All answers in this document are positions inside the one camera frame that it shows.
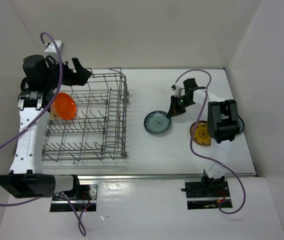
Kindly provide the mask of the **orange plate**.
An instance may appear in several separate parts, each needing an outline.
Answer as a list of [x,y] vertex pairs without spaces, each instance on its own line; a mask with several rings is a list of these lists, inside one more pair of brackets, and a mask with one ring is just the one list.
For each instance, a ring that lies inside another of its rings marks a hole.
[[76,117],[77,105],[69,94],[65,92],[58,93],[53,104],[59,118],[73,120]]

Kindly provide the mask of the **yellow patterned plate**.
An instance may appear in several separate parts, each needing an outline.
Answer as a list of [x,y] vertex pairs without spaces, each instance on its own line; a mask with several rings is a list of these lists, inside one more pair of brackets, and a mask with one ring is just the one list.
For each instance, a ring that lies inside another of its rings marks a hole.
[[208,133],[208,122],[205,120],[199,120],[191,125],[189,130],[190,135],[193,135],[193,141],[201,146],[210,146],[211,138]]

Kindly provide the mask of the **cream plate small motifs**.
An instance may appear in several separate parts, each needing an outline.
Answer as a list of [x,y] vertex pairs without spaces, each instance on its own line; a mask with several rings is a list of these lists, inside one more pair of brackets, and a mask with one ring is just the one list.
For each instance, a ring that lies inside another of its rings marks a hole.
[[55,107],[55,103],[52,103],[52,105],[50,106],[50,111],[49,111],[49,120],[50,121],[60,121],[63,120],[63,118],[57,113],[56,107]]

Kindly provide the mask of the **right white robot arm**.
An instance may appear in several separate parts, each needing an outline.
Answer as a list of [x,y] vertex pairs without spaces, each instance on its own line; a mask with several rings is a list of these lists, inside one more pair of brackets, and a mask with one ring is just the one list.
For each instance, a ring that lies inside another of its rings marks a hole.
[[237,103],[234,99],[218,97],[205,86],[198,86],[194,78],[186,79],[183,87],[174,84],[171,88],[174,95],[170,98],[169,119],[184,114],[189,106],[200,104],[201,109],[195,121],[198,124],[203,111],[207,110],[207,132],[213,150],[210,156],[198,154],[192,142],[190,150],[195,156],[212,162],[211,167],[203,170],[200,182],[201,192],[212,197],[223,188],[229,147],[241,131]]

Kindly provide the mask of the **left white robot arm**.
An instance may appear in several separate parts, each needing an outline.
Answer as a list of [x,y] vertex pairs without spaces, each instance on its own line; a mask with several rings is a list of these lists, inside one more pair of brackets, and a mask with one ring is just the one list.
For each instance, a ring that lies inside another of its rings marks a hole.
[[51,175],[43,173],[43,139],[49,120],[49,103],[54,97],[59,77],[65,86],[84,86],[92,72],[73,57],[75,69],[68,63],[59,64],[51,56],[30,55],[23,60],[25,77],[18,96],[20,136],[15,157],[8,174],[0,176],[0,186],[17,199],[50,198],[63,192],[70,200],[82,192],[76,175]]

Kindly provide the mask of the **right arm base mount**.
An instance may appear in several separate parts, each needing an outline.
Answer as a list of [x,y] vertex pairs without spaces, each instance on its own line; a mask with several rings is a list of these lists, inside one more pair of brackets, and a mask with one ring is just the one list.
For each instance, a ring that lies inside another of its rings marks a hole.
[[226,181],[222,186],[210,190],[204,190],[202,184],[198,182],[185,182],[185,187],[180,191],[186,195],[188,210],[217,209],[221,203],[221,208],[232,208],[229,185]]

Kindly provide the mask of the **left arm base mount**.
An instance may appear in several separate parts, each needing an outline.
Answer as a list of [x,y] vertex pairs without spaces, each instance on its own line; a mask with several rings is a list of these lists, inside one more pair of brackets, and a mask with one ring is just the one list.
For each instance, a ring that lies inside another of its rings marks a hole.
[[[97,209],[98,183],[90,182],[89,184],[80,184],[77,190],[65,191],[63,194],[69,199],[71,205],[77,212],[84,210],[85,212],[95,212]],[[64,213],[72,212],[72,208],[68,201],[54,195],[51,199],[50,212]]]

